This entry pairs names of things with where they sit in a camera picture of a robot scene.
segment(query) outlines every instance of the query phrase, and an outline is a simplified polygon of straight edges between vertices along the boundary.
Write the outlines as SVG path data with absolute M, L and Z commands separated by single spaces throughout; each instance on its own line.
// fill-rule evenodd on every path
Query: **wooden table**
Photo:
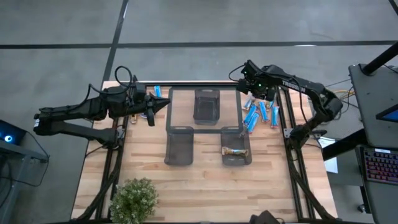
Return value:
M 117 82 L 105 82 L 104 88 L 116 85 Z M 168 97 L 167 90 L 162 87 L 163 97 Z M 296 122 L 303 123 L 299 94 L 290 92 Z M 312 113 L 305 95 L 303 109 L 310 118 Z M 220 154 L 220 135 L 195 134 L 193 164 L 173 167 L 164 163 L 166 115 L 167 107 L 156 114 L 155 127 L 149 127 L 146 120 L 139 118 L 136 124 L 129 123 L 126 131 L 119 183 L 143 177 L 153 181 L 159 193 L 159 203 L 155 216 L 148 222 L 248 222 L 252 214 L 258 215 L 264 210 L 287 222 L 297 221 L 280 128 L 272 129 L 269 123 L 257 124 L 250 135 L 252 164 L 248 166 L 225 167 Z M 112 120 L 108 118 L 96 121 L 94 128 L 111 125 Z M 88 152 L 98 146 L 99 143 L 90 142 Z M 309 145 L 302 151 L 312 192 L 326 210 L 337 217 L 321 151 Z M 106 150 L 101 149 L 85 159 L 72 218 L 81 215 L 98 193 L 105 157 Z M 304 217 L 308 217 L 301 190 L 300 199 Z M 104 215 L 108 205 L 109 199 L 105 201 Z

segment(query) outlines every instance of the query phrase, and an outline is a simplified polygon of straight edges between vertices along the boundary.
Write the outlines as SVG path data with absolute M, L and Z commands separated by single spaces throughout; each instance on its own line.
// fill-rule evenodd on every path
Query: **green plant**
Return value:
M 157 192 L 149 179 L 127 180 L 123 186 L 118 185 L 111 202 L 111 219 L 120 224 L 142 223 L 155 214 L 156 203 Z

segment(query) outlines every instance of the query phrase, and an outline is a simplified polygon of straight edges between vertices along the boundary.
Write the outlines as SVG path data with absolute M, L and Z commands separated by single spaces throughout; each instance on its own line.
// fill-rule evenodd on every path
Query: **keyboard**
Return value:
M 363 159 L 367 180 L 398 185 L 398 152 L 367 148 Z

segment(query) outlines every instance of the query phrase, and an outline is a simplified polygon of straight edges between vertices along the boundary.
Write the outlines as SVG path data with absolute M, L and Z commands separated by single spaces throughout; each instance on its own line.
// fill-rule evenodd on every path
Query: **concrete floor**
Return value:
M 122 0 L 3 0 L 0 45 L 111 43 L 121 5 Z M 131 0 L 119 42 L 394 40 L 397 22 L 388 0 Z M 366 63 L 387 47 L 118 49 L 113 65 L 128 66 L 139 80 L 225 80 L 251 58 L 327 85 L 347 79 L 348 65 Z M 109 49 L 0 50 L 0 119 L 31 131 L 37 108 L 79 103 L 89 83 L 101 86 L 108 55 Z M 331 89 L 349 87 L 345 82 Z M 358 118 L 351 108 L 324 129 L 342 138 L 361 127 Z M 38 140 L 51 155 L 49 171 L 40 187 L 23 187 L 12 223 L 66 221 L 72 212 L 87 141 L 65 135 Z M 332 182 L 332 191 L 340 218 L 372 222 L 356 211 L 359 188 Z

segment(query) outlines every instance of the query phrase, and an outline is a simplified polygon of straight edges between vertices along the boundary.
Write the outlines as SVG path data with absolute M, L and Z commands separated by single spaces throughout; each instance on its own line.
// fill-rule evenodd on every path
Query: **blue light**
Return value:
M 11 142 L 12 141 L 12 137 L 11 136 L 6 136 L 6 137 L 4 137 L 4 140 L 6 142 Z

